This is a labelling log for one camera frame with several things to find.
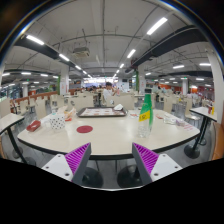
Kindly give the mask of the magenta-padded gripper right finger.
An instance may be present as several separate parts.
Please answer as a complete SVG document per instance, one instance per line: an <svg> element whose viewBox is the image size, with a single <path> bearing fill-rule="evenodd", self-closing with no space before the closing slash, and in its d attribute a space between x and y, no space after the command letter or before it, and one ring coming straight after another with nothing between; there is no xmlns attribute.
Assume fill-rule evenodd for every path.
<svg viewBox="0 0 224 224"><path fill-rule="evenodd" d="M182 169L182 167L167 154L157 154L137 143L132 144L132 154L144 185Z"/></svg>

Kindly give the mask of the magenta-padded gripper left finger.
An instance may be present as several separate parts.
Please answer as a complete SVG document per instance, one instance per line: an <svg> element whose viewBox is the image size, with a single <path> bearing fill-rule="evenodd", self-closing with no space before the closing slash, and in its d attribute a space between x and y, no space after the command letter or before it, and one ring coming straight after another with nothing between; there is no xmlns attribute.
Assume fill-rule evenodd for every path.
<svg viewBox="0 0 224 224"><path fill-rule="evenodd" d="M90 154L91 144L86 143L66 155L57 154L42 169L80 185Z"/></svg>

